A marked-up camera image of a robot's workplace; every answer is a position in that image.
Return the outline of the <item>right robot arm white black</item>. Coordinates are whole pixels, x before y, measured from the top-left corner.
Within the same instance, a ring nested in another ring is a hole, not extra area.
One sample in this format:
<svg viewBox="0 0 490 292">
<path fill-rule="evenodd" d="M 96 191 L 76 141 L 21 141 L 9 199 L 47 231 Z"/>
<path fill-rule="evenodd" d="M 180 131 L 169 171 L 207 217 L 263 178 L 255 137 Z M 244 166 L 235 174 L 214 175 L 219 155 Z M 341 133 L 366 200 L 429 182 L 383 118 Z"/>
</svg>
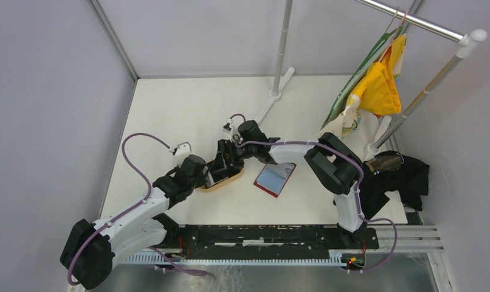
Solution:
<svg viewBox="0 0 490 292">
<path fill-rule="evenodd" d="M 362 241 L 361 230 L 366 225 L 359 199 L 359 184 L 364 178 L 362 161 L 337 136 L 325 132 L 318 139 L 307 141 L 267 137 L 254 120 L 246 120 L 238 127 L 227 123 L 224 131 L 229 138 L 217 143 L 207 187 L 240 174 L 249 158 L 276 167 L 306 163 L 321 185 L 334 196 L 340 244 L 354 248 Z"/>
</svg>

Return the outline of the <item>red card holder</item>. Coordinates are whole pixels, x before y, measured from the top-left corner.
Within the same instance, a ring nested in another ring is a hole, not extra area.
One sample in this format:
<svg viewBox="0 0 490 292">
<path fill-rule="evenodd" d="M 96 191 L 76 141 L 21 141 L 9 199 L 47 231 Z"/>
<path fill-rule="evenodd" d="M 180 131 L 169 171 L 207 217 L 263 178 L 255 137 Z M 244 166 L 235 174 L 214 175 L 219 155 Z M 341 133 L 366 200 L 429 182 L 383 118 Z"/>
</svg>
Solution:
<svg viewBox="0 0 490 292">
<path fill-rule="evenodd" d="M 278 198 L 290 179 L 295 168 L 295 163 L 266 164 L 254 181 L 254 186 Z"/>
</svg>

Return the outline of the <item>wooden tray with cards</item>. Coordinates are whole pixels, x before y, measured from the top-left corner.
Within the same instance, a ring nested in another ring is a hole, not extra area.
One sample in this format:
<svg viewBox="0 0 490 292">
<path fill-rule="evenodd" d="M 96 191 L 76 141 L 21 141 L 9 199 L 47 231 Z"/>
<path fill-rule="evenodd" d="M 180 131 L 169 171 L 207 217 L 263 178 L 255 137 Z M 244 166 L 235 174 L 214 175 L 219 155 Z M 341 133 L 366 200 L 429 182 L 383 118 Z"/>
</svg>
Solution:
<svg viewBox="0 0 490 292">
<path fill-rule="evenodd" d="M 244 168 L 243 165 L 228 166 L 223 163 L 216 164 L 214 161 L 210 161 L 207 166 L 205 181 L 201 186 L 201 189 L 205 192 L 215 190 L 226 181 L 238 177 Z"/>
</svg>

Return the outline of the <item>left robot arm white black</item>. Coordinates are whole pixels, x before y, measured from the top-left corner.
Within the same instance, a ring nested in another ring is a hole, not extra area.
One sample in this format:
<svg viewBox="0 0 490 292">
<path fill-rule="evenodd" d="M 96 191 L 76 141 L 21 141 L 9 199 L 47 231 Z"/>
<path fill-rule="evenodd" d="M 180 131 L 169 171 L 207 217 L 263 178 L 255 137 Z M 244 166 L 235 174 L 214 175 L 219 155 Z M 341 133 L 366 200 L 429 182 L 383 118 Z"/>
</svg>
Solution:
<svg viewBox="0 0 490 292">
<path fill-rule="evenodd" d="M 205 183 L 208 166 L 196 155 L 159 177 L 147 193 L 118 212 L 93 223 L 74 224 L 60 255 L 71 285 L 99 286 L 113 268 L 133 254 L 160 244 L 174 246 L 178 231 L 156 219 Z"/>
</svg>

